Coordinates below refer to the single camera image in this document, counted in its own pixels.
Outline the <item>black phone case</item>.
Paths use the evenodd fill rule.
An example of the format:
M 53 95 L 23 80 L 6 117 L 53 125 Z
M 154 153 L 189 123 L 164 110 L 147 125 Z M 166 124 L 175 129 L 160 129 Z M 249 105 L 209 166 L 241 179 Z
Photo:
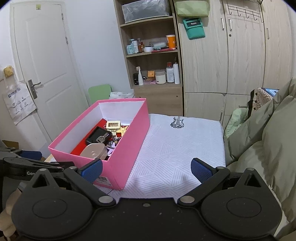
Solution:
M 86 138 L 86 144 L 106 144 L 112 137 L 112 133 L 104 128 L 97 126 Z

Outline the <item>red notebook in box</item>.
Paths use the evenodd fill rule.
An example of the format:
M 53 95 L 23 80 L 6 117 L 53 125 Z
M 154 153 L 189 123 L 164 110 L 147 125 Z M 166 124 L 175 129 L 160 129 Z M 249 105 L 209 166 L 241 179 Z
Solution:
M 104 144 L 109 152 L 117 146 L 122 136 L 126 133 L 129 125 L 123 125 L 120 121 L 118 129 L 108 128 L 108 124 L 114 124 L 115 121 L 100 120 L 95 127 L 77 144 L 71 151 L 71 154 L 79 156 L 82 151 L 91 144 Z

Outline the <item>pink beige lidded container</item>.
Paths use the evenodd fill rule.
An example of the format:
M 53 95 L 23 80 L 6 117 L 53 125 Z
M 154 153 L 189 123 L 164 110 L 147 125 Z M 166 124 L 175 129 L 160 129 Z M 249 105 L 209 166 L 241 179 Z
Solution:
M 89 144 L 84 148 L 80 156 L 90 159 L 99 158 L 101 160 L 105 160 L 105 158 L 107 157 L 107 148 L 105 147 L 105 144 L 102 143 Z

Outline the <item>light green cloth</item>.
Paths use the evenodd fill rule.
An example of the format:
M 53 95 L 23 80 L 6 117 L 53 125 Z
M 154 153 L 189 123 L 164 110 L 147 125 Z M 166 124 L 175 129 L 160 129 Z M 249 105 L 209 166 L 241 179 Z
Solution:
M 235 109 L 225 128 L 224 138 L 229 138 L 247 120 L 247 117 L 248 117 L 247 108 Z

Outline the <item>white tote bag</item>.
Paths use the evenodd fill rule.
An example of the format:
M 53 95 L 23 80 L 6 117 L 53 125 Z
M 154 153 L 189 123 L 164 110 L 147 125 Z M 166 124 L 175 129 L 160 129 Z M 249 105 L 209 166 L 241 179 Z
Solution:
M 3 99 L 15 125 L 37 109 L 24 81 L 7 88 Z

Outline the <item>pink cardboard box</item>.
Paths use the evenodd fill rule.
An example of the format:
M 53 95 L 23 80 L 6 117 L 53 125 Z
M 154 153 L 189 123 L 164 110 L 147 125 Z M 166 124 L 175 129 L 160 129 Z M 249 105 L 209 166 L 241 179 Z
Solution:
M 102 159 L 99 186 L 123 190 L 140 152 L 150 121 L 144 98 L 98 100 L 49 145 L 57 162 L 81 168 Z

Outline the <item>white jar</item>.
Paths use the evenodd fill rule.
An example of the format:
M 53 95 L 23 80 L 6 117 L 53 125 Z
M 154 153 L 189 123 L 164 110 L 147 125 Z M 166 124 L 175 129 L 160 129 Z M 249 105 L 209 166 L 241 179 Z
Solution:
M 166 72 L 165 70 L 156 70 L 155 71 L 156 84 L 161 85 L 166 83 Z

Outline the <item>white spray bottle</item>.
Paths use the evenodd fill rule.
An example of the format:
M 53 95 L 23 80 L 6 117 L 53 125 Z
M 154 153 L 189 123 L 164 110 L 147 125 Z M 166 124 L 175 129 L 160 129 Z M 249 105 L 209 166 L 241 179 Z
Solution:
M 144 85 L 144 80 L 142 77 L 142 72 L 141 72 L 140 66 L 137 66 L 137 71 L 138 71 L 138 85 L 142 86 L 142 85 Z

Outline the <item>white door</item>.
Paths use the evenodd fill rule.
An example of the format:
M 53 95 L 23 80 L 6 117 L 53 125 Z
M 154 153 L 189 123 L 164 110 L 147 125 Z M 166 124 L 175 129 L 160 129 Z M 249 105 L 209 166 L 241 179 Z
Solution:
M 54 140 L 88 107 L 70 52 L 65 14 L 62 5 L 52 1 L 11 8 L 22 76 L 32 82 L 38 116 Z

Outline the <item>tall white bottle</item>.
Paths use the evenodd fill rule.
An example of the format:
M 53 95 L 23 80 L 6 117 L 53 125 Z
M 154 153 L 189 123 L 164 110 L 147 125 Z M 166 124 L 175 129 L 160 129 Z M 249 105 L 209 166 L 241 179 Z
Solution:
M 174 71 L 174 82 L 175 84 L 180 84 L 180 74 L 179 74 L 179 65 L 178 63 L 173 64 Z

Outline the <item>wooden wardrobe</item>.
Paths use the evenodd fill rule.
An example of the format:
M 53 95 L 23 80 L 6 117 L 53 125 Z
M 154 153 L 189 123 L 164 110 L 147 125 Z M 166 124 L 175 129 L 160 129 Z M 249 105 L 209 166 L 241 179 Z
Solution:
M 189 40 L 177 15 L 184 114 L 226 124 L 258 87 L 292 77 L 292 32 L 284 1 L 210 1 L 205 37 Z

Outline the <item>orange cup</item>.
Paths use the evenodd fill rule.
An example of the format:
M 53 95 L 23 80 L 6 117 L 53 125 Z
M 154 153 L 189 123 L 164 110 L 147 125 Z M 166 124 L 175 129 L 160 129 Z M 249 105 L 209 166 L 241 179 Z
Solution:
M 166 35 L 167 40 L 167 46 L 170 49 L 176 49 L 177 43 L 176 43 L 176 36 L 175 35 Z

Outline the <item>teal pouch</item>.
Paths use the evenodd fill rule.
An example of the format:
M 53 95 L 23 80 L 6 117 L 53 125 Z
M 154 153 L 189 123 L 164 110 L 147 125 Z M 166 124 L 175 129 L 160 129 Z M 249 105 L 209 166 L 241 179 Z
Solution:
M 201 18 L 184 18 L 183 24 L 189 40 L 205 37 Z

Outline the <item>wooden shelf unit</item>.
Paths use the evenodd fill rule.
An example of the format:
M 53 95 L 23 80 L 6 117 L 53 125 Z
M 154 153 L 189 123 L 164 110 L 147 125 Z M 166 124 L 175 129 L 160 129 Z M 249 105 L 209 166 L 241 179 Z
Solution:
M 181 67 L 177 18 L 172 1 L 114 1 L 115 14 L 130 87 L 135 97 L 146 98 L 149 113 L 183 115 L 183 83 L 174 79 L 158 85 L 152 77 L 168 64 Z M 176 36 L 176 49 L 166 35 Z M 138 85 L 140 66 L 144 85 Z

